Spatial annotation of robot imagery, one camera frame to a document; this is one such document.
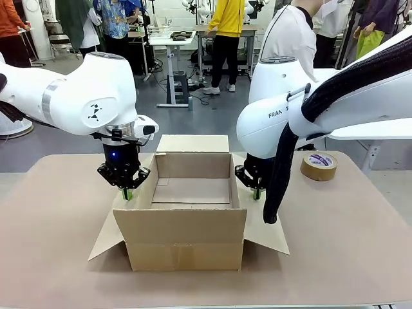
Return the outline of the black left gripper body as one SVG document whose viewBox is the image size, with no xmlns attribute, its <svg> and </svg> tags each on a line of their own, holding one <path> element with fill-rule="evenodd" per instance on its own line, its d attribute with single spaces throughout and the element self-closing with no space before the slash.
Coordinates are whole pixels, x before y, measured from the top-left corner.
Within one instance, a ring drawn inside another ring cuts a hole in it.
<svg viewBox="0 0 412 309">
<path fill-rule="evenodd" d="M 105 164 L 108 167 L 124 170 L 126 168 L 138 170 L 140 161 L 138 159 L 138 146 L 124 142 L 103 143 Z"/>
</svg>

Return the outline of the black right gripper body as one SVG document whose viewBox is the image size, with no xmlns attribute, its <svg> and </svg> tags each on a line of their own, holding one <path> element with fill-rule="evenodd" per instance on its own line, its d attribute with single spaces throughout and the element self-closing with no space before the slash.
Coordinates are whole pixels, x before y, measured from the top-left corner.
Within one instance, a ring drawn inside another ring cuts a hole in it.
<svg viewBox="0 0 412 309">
<path fill-rule="evenodd" d="M 261 178 L 263 181 L 269 181 L 272 177 L 274 163 L 274 157 L 262 159 L 247 153 L 244 168 L 253 179 Z"/>
</svg>

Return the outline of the brown packing tape roll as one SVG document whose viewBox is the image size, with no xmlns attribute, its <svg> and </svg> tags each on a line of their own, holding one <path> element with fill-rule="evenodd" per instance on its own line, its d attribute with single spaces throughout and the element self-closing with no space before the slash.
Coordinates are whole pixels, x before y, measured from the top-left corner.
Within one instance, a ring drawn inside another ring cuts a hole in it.
<svg viewBox="0 0 412 309">
<path fill-rule="evenodd" d="M 336 170 L 336 158 L 320 151 L 310 151 L 305 154 L 300 166 L 300 171 L 304 176 L 318 182 L 332 180 Z"/>
</svg>

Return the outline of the brown cardboard box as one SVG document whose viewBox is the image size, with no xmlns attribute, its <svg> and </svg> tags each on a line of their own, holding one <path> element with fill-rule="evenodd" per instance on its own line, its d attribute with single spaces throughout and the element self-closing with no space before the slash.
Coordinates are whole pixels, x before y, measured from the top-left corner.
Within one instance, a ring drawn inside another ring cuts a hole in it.
<svg viewBox="0 0 412 309">
<path fill-rule="evenodd" d="M 241 161 L 225 135 L 163 135 L 141 158 L 143 184 L 114 198 L 90 258 L 125 243 L 134 271 L 239 270 L 245 241 L 287 254 L 281 223 L 263 221 L 264 200 L 235 175 Z"/>
</svg>

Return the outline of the grey step stool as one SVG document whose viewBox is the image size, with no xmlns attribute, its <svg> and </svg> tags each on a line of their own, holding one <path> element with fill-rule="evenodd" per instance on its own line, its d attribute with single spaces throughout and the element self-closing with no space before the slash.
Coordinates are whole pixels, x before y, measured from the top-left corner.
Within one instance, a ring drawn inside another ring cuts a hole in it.
<svg viewBox="0 0 412 309">
<path fill-rule="evenodd" d="M 178 104 L 189 103 L 189 85 L 187 74 L 183 70 L 173 71 L 175 98 Z"/>
</svg>

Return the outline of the white round base wooden rim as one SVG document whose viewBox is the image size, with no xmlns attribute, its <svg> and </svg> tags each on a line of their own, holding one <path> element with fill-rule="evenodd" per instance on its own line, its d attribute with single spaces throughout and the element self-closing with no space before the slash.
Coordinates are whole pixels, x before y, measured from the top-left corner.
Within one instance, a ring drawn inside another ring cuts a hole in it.
<svg viewBox="0 0 412 309">
<path fill-rule="evenodd" d="M 0 140 L 18 138 L 33 130 L 33 123 L 27 119 L 12 122 L 6 115 L 0 112 Z"/>
</svg>

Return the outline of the white standing desk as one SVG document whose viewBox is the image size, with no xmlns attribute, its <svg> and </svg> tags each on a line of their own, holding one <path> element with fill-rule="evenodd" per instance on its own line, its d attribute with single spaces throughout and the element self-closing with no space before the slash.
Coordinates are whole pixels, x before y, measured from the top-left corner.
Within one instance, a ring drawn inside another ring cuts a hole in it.
<svg viewBox="0 0 412 309">
<path fill-rule="evenodd" d="M 160 37 L 152 37 L 149 38 L 149 44 L 153 47 L 156 46 L 165 46 L 166 47 L 166 56 L 167 56 L 167 84 L 166 84 L 166 103 L 159 103 L 157 104 L 157 108 L 186 108 L 189 111 L 192 111 L 192 97 L 189 94 L 189 103 L 188 104 L 178 104 L 175 98 L 175 90 L 174 90 L 174 77 L 173 77 L 173 57 L 174 53 L 172 52 L 172 48 L 176 48 L 177 50 L 177 58 L 180 59 L 180 47 L 190 45 L 194 37 L 196 35 L 196 31 L 192 31 L 192 37 L 186 41 L 173 41 L 170 39 L 169 36 L 160 36 Z"/>
</svg>

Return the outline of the person in blue patterned shirt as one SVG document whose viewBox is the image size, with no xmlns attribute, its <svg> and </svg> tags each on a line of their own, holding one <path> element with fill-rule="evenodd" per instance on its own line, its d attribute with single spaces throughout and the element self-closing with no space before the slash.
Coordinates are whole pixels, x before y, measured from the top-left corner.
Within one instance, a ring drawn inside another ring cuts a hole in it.
<svg viewBox="0 0 412 309">
<path fill-rule="evenodd" d="M 106 51 L 125 58 L 135 74 L 136 64 L 131 55 L 128 31 L 129 21 L 138 19 L 141 0 L 92 0 L 92 3 L 102 19 Z"/>
</svg>

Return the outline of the person in white jacket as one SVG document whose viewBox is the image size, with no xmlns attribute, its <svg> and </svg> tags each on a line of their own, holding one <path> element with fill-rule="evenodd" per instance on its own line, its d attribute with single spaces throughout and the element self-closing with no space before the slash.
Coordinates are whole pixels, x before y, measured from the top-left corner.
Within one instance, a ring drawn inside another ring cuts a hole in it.
<svg viewBox="0 0 412 309">
<path fill-rule="evenodd" d="M 328 14 L 324 19 L 313 18 L 317 48 L 314 68 L 327 68 L 329 66 L 336 38 L 341 32 L 339 19 L 337 11 Z"/>
</svg>

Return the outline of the brown-topped metal desk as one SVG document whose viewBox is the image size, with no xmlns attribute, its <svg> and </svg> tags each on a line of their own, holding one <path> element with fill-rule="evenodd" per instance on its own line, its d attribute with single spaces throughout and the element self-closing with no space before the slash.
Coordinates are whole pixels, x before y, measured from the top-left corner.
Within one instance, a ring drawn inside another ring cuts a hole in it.
<svg viewBox="0 0 412 309">
<path fill-rule="evenodd" d="M 207 26 L 205 24 L 194 27 L 198 42 L 199 82 L 204 82 L 204 75 L 209 75 L 212 71 L 212 45 L 216 32 L 213 31 L 207 36 L 205 34 L 206 30 Z M 249 80 L 251 80 L 254 70 L 254 43 L 257 30 L 256 25 L 243 25 L 241 38 L 244 42 L 238 50 L 238 73 L 245 74 Z"/>
</svg>

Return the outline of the person in green coat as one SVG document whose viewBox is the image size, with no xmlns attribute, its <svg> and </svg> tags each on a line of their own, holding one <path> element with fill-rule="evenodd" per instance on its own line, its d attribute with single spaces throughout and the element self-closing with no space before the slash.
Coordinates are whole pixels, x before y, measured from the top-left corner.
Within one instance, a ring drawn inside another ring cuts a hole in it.
<svg viewBox="0 0 412 309">
<path fill-rule="evenodd" d="M 102 20 L 92 0 L 55 0 L 55 9 L 57 20 L 76 52 L 84 58 L 99 49 Z"/>
</svg>

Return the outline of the person in yellow jacket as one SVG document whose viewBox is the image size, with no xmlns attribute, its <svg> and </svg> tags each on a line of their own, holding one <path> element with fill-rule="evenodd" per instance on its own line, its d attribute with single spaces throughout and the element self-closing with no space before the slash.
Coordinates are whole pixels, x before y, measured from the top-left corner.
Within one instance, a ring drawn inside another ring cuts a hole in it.
<svg viewBox="0 0 412 309">
<path fill-rule="evenodd" d="M 213 40 L 212 81 L 209 87 L 203 89 L 206 95 L 220 94 L 224 64 L 227 64 L 229 72 L 227 89 L 231 93 L 236 90 L 237 54 L 244 14 L 244 0 L 217 0 L 216 10 L 207 28 L 207 33 L 214 30 L 216 36 Z"/>
</svg>

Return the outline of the yellow-green bag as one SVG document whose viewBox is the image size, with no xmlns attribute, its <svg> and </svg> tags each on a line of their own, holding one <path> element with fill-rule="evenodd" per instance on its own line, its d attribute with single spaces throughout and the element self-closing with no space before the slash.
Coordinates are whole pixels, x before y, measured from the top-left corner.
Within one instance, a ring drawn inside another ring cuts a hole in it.
<svg viewBox="0 0 412 309">
<path fill-rule="evenodd" d="M 373 30 L 369 35 L 365 35 L 364 30 L 362 30 L 357 42 L 355 59 L 357 60 L 363 57 L 364 55 L 378 47 L 381 44 L 384 36 L 385 33 L 382 31 Z"/>
</svg>

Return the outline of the white face mask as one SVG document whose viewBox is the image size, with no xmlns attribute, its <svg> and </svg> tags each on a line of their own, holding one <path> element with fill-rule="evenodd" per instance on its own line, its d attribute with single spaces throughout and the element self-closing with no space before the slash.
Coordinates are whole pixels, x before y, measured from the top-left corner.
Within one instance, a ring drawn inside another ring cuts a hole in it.
<svg viewBox="0 0 412 309">
<path fill-rule="evenodd" d="M 336 11 L 341 0 L 323 0 L 322 5 L 316 12 L 315 17 L 318 19 L 324 19 L 326 16 Z"/>
</svg>

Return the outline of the person in orange top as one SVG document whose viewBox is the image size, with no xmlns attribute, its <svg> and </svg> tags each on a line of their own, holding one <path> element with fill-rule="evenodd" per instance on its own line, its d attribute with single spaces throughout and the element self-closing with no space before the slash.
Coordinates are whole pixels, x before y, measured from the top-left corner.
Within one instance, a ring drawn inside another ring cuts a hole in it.
<svg viewBox="0 0 412 309">
<path fill-rule="evenodd" d="M 0 0 L 0 53 L 5 62 L 18 68 L 30 68 L 31 62 L 19 35 L 19 29 L 30 31 L 15 10 L 13 0 Z"/>
</svg>

